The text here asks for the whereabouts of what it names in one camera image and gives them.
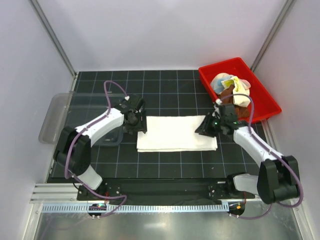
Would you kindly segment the large white towel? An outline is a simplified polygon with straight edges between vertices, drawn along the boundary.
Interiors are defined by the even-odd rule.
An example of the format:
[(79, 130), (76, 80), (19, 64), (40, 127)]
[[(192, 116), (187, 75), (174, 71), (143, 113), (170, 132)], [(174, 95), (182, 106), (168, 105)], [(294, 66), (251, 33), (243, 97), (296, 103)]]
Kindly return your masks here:
[(137, 133), (137, 151), (215, 151), (218, 148), (215, 137), (195, 133), (204, 118), (203, 115), (147, 116), (147, 132)]

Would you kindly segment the brown towel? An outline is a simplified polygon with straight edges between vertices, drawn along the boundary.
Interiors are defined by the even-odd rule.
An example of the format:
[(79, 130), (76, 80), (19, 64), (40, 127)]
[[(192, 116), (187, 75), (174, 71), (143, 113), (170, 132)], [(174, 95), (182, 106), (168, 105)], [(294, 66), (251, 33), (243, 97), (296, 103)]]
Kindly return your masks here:
[(218, 97), (222, 99), (223, 104), (233, 104), (235, 107), (235, 112), (239, 119), (248, 118), (250, 116), (250, 110), (248, 106), (251, 101), (247, 96), (244, 95), (233, 95), (239, 92), (235, 91), (235, 86), (231, 84), (228, 88), (224, 89)]

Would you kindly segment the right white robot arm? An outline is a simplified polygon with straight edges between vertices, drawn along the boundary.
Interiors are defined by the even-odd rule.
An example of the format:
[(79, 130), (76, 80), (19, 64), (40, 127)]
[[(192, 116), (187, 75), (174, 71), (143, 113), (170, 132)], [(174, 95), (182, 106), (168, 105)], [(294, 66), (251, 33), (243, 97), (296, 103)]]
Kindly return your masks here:
[(229, 175), (225, 192), (230, 198), (237, 198), (243, 192), (257, 195), (266, 204), (282, 204), (285, 200), (297, 198), (300, 204), (304, 197), (300, 182), (298, 161), (275, 151), (260, 138), (250, 123), (239, 120), (232, 104), (215, 105), (208, 112), (195, 133), (216, 137), (223, 134), (242, 147), (259, 167), (258, 175), (237, 173)]

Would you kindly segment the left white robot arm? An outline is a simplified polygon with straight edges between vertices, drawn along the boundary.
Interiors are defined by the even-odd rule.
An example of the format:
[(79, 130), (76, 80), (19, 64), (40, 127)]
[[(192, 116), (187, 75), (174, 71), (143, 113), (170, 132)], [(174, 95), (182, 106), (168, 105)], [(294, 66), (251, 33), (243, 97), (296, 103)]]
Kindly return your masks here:
[(64, 167), (66, 179), (75, 178), (89, 187), (88, 194), (101, 200), (106, 188), (101, 185), (102, 177), (91, 166), (92, 146), (103, 136), (115, 129), (126, 134), (147, 132), (145, 100), (131, 94), (125, 96), (93, 120), (77, 127), (62, 129), (54, 154), (54, 161)]

